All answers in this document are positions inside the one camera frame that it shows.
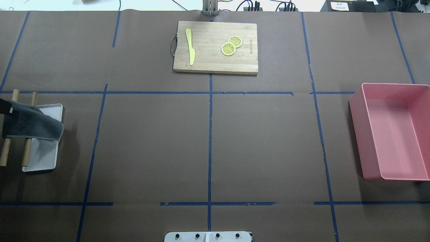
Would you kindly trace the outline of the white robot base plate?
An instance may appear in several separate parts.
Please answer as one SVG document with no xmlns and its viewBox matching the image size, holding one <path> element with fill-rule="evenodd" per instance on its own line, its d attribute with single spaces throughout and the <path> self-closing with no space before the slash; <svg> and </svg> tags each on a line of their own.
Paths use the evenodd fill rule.
<svg viewBox="0 0 430 242">
<path fill-rule="evenodd" d="M 194 231 L 168 232 L 165 242 L 252 242 L 251 232 L 247 231 Z"/>
</svg>

